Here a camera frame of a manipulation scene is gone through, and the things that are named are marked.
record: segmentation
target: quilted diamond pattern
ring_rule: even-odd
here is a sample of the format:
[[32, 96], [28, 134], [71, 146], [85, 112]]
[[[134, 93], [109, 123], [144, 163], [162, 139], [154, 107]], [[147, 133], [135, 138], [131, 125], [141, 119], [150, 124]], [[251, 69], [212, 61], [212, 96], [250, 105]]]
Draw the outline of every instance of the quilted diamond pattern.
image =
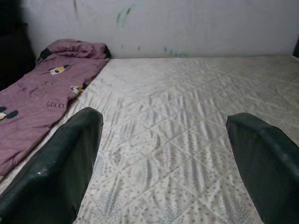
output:
[[41, 143], [85, 106], [104, 116], [75, 223], [262, 223], [225, 123], [250, 112], [298, 144], [298, 71], [289, 56], [110, 60]]

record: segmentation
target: bed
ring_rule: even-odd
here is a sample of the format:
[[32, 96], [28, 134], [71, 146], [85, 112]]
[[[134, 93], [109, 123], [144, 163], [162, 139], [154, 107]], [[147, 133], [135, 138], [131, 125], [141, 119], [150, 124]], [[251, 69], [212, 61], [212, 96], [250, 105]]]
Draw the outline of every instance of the bed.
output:
[[299, 144], [299, 61], [291, 56], [112, 59], [13, 177], [77, 111], [103, 114], [76, 224], [258, 224], [227, 137], [249, 112]]

